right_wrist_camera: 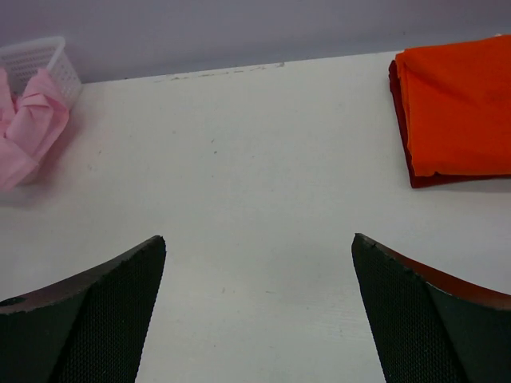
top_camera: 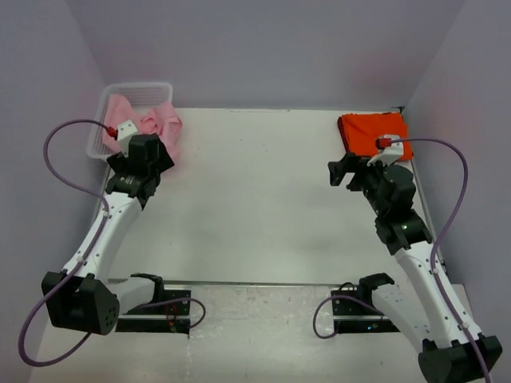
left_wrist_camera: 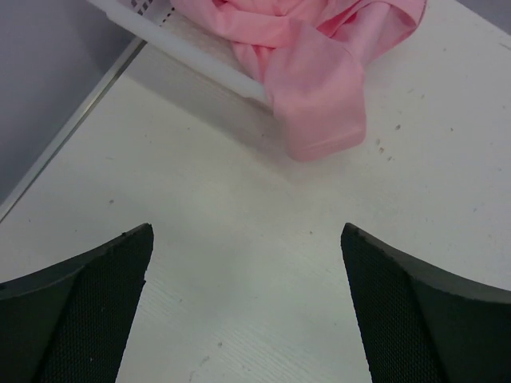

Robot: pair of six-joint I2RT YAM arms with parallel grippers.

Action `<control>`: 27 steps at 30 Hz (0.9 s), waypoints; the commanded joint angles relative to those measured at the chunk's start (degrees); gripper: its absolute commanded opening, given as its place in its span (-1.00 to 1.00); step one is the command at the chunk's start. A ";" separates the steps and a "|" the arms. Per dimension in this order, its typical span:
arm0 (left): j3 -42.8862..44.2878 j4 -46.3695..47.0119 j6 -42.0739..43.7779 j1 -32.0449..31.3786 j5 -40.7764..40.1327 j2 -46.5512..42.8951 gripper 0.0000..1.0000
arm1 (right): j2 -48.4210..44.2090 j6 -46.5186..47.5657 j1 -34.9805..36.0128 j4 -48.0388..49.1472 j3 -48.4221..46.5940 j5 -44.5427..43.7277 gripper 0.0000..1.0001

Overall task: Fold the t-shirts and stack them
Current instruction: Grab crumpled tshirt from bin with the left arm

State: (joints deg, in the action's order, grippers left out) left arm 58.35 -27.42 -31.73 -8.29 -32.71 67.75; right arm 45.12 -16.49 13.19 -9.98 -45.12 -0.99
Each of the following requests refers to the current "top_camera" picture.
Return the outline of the pink t shirt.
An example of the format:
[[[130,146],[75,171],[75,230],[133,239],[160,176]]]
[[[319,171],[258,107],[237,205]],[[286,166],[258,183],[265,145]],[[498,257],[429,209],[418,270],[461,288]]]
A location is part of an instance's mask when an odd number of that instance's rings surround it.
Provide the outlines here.
[[[177,163],[180,156],[177,141],[183,124],[170,101],[163,102],[141,115],[133,109],[126,97],[111,94],[103,124],[116,129],[126,120],[132,120],[141,134],[156,133],[174,163]]]

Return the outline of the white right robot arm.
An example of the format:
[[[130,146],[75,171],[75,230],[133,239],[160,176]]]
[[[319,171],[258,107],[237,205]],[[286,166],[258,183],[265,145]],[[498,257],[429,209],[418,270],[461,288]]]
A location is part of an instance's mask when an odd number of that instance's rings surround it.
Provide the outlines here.
[[[420,305],[408,303],[385,273],[361,278],[350,300],[364,313],[390,319],[415,348],[426,381],[488,381],[501,343],[483,334],[437,259],[433,237],[414,210],[413,173],[351,152],[330,162],[328,170],[332,186],[352,176],[347,190],[361,192],[368,201],[376,214],[376,234],[405,272]]]

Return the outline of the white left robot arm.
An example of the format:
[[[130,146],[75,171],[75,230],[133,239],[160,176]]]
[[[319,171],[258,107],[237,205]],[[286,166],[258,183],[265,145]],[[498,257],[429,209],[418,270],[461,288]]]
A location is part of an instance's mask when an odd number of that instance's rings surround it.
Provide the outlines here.
[[[155,314],[166,303],[158,276],[135,273],[119,284],[109,284],[108,277],[130,227],[174,163],[157,134],[133,136],[127,154],[107,162],[113,177],[90,232],[62,270],[42,280],[46,309],[57,328],[106,335],[120,315],[139,306]]]

